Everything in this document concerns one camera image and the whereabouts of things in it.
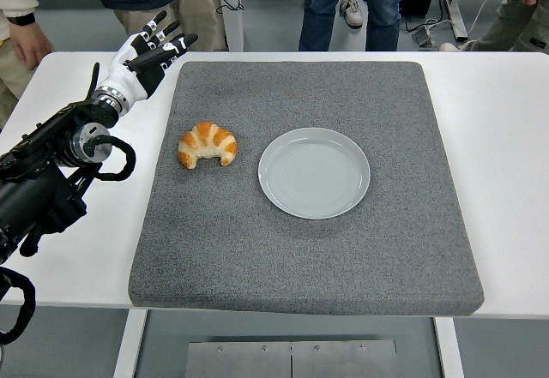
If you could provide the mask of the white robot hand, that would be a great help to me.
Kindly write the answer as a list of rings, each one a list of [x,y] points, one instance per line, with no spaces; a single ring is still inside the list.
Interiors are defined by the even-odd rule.
[[[150,98],[164,79],[165,72],[198,40],[195,33],[169,36],[179,27],[174,21],[164,25],[162,11],[140,32],[130,35],[111,61],[107,78],[98,87],[121,93],[125,105]]]

